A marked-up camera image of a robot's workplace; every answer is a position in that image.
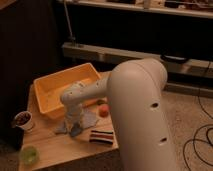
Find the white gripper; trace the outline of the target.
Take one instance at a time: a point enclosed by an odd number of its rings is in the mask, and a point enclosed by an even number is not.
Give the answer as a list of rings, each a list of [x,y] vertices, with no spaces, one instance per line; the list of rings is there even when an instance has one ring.
[[[68,110],[65,114],[65,123],[68,129],[71,129],[75,123],[79,123],[82,118],[82,109]]]

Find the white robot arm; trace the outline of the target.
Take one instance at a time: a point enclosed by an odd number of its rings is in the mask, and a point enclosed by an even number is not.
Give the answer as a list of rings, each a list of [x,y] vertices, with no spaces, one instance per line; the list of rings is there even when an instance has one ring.
[[[162,107],[166,82],[167,71],[158,60],[130,60],[90,85],[72,85],[60,100],[73,121],[84,101],[108,100],[125,171],[180,171]]]

